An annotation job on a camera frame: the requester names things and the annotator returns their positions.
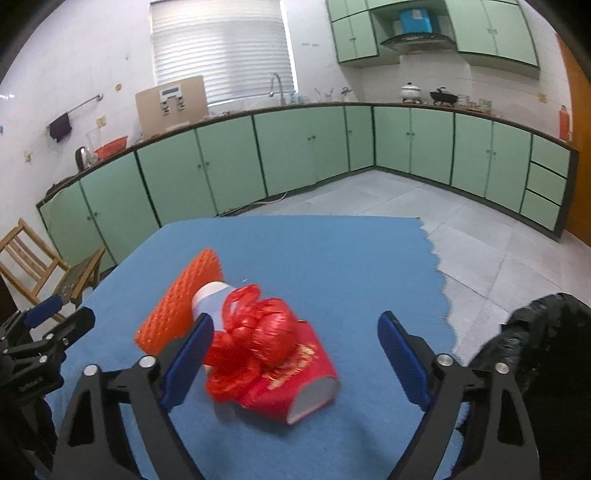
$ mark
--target countertop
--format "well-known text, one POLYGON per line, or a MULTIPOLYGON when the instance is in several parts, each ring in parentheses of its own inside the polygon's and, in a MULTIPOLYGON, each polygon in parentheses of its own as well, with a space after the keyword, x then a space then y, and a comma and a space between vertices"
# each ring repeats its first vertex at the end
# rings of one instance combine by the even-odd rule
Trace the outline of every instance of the countertop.
POLYGON ((499 123, 503 123, 506 125, 510 125, 512 127, 516 127, 516 128, 520 128, 522 130, 528 131, 534 135, 538 135, 539 137, 545 138, 553 143, 556 143, 558 145, 560 145, 561 147, 564 147, 568 150, 571 151, 576 151, 576 149, 574 149, 571 145, 569 145, 566 142, 563 142, 562 140, 559 140, 558 138, 552 137, 551 135, 548 135, 546 133, 543 133, 539 130, 536 130, 534 128, 530 128, 527 127, 526 125, 521 125, 518 124, 516 122, 512 122, 510 120, 506 120, 504 118, 498 118, 492 115, 487 115, 485 113, 480 113, 480 112, 475 112, 475 111, 471 111, 471 110, 464 110, 461 108, 454 108, 454 107, 446 107, 446 106, 436 106, 436 105, 419 105, 419 104, 415 104, 415 103, 367 103, 367 102, 333 102, 333 103, 304 103, 304 104, 290 104, 290 105, 282 105, 282 106, 273 106, 273 107, 266 107, 266 108, 261 108, 261 109, 256 109, 256 110, 245 110, 243 112, 238 112, 238 113, 232 113, 230 115, 221 115, 221 116, 217 116, 214 118, 209 118, 209 119, 205 119, 202 120, 200 122, 197 122, 195 124, 191 124, 188 125, 186 127, 182 127, 182 128, 178 128, 175 130, 172 130, 170 132, 167 132, 165 134, 162 135, 157 135, 154 137, 151 137, 147 140, 144 140, 142 142, 139 142, 135 145, 132 145, 128 148, 126 148, 125 150, 123 150, 122 152, 119 152, 117 155, 113 155, 111 158, 107 158, 106 160, 103 160, 102 162, 94 165, 91 168, 88 168, 80 173, 77 173, 76 175, 73 175, 71 177, 68 177, 62 181, 60 181, 59 183, 55 184, 54 187, 52 187, 52 189, 48 190, 47 195, 45 196, 45 198, 43 200, 41 200, 40 202, 37 203, 37 208, 39 208, 41 205, 47 203, 49 200, 51 200, 51 198, 53 198, 53 196, 55 196, 55 194, 57 192, 59 192, 60 190, 69 187, 70 185, 72 185, 73 183, 77 182, 79 179, 81 179, 82 177, 92 173, 93 171, 109 164, 112 161, 115 161, 117 158, 123 157, 125 155, 127 155, 128 153, 134 152, 140 148, 146 147, 152 143, 155 143, 157 141, 163 140, 165 138, 169 138, 169 137, 173 137, 175 135, 181 134, 183 132, 192 130, 194 128, 198 128, 198 127, 204 127, 206 125, 211 125, 211 124, 216 124, 218 122, 224 122, 227 120, 231 120, 234 118, 240 118, 243 116, 250 116, 250 115, 257 115, 259 113, 268 113, 268 112, 276 112, 276 111, 282 111, 282 110, 292 110, 292 109, 298 109, 298 108, 317 108, 317 107, 326 107, 326 106, 353 106, 353 105, 360 105, 360 106, 403 106, 403 107, 412 107, 412 108, 423 108, 423 109, 431 109, 431 110, 440 110, 440 111, 445 111, 445 112, 457 112, 457 113, 461 113, 462 115, 470 115, 470 116, 475 116, 478 118, 484 118, 487 120, 493 120, 495 122, 499 122, 499 123))

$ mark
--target white wall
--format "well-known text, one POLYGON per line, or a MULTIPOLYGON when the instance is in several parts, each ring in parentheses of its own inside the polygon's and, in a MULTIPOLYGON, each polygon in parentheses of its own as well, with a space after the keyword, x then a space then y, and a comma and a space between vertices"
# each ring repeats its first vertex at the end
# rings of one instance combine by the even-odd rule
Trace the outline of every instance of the white wall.
MULTIPOLYGON (((340 93, 344 86, 363 100, 361 71, 341 68, 324 0, 285 0, 300 94, 314 88, 340 93)), ((74 152, 106 116, 102 143, 140 131, 135 94, 155 85, 149 23, 150 0, 66 0, 34 32, 0 85, 0 238, 23 217, 48 240, 35 204, 54 183, 76 173, 74 152), (121 83, 120 92, 115 86, 121 83), (46 125, 96 95, 70 115, 72 133, 57 144, 46 125), (24 151, 32 152, 30 163, 24 151)), ((215 106, 225 110, 277 105, 279 97, 215 106)), ((19 307, 27 303, 15 294, 19 307)))
POLYGON ((472 67, 457 53, 439 52, 402 56, 400 65, 363 70, 363 89, 367 102, 399 102, 400 87, 413 82, 429 92, 445 86, 451 93, 469 95, 471 101, 491 100, 503 118, 558 136, 558 111, 571 99, 566 68, 550 24, 527 2, 521 0, 540 58, 540 79, 472 67), (538 100, 545 93, 548 103, 538 100))

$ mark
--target blue gripper pad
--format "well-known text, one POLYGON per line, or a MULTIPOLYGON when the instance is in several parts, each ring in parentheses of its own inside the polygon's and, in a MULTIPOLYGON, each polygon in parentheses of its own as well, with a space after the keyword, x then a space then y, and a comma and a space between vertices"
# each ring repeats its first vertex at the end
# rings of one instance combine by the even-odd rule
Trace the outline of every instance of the blue gripper pad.
MULTIPOLYGON (((408 343, 410 339, 419 339, 407 334, 403 326, 391 312, 385 312, 378 320, 378 339, 402 388, 411 403, 418 405, 422 411, 427 411, 433 403, 429 392, 429 373, 419 356, 408 343)), ((420 345, 427 349, 421 352, 423 358, 429 359, 433 351, 422 341, 420 345)))
POLYGON ((27 312, 25 325, 29 328, 35 328, 45 322, 48 318, 59 313, 64 303, 59 295, 52 295, 47 300, 43 300, 39 305, 27 312))
POLYGON ((161 380, 162 396, 158 402, 160 408, 170 412, 173 407, 184 402, 203 359, 213 342, 213 320, 203 315, 198 325, 193 328, 185 343, 176 353, 168 370, 161 380))

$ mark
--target red gift box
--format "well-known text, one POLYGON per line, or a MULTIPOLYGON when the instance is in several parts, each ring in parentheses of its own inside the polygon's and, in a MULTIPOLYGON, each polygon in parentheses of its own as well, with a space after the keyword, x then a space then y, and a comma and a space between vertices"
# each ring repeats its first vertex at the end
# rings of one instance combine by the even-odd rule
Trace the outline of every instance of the red gift box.
POLYGON ((335 368, 310 324, 299 321, 297 333, 294 353, 237 399, 242 407, 289 425, 327 404, 340 389, 335 368))

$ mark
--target window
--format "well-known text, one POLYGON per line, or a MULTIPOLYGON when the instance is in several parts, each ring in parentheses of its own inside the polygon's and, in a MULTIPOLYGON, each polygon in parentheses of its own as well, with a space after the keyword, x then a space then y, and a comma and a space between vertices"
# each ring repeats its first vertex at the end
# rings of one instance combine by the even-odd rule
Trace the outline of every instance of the window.
POLYGON ((280 0, 164 0, 151 20, 158 85, 203 75, 212 104, 266 95, 277 72, 294 91, 280 0))

